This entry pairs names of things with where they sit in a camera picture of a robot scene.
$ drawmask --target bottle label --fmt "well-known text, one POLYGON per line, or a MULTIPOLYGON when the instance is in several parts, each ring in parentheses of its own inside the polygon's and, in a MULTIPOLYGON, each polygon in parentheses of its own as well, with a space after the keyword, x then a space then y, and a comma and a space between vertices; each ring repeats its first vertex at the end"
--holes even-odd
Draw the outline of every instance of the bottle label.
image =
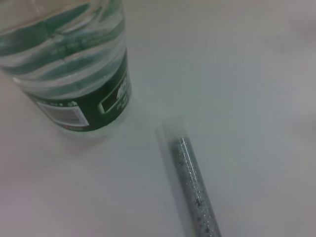
POLYGON ((26 94, 56 125, 76 132, 97 130, 116 120, 130 100, 127 54, 114 76, 90 94, 60 100, 26 94))

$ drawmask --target white surface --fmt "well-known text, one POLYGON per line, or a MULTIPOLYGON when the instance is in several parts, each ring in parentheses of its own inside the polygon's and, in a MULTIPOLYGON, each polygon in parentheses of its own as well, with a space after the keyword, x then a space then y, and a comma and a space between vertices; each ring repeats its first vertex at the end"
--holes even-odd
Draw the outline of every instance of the white surface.
POLYGON ((155 135, 178 115, 223 237, 314 237, 316 42, 293 2, 124 1, 134 105, 97 143, 0 79, 1 236, 184 236, 155 135))

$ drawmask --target water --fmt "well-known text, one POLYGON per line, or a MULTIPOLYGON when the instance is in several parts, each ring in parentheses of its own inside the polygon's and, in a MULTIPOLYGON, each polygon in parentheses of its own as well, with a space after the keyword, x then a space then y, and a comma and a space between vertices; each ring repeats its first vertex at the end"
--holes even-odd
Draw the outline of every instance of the water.
POLYGON ((54 105, 111 80, 123 63, 125 45, 119 0, 78 0, 0 31, 0 68, 28 95, 54 105))

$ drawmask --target plastic water bottle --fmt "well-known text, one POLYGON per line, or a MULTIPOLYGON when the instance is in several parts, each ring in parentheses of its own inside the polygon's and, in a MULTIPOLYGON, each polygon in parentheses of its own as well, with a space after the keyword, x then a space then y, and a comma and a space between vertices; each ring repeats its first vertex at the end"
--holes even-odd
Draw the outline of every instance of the plastic water bottle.
POLYGON ((131 86, 120 0, 0 0, 0 68, 62 131, 106 135, 131 86))

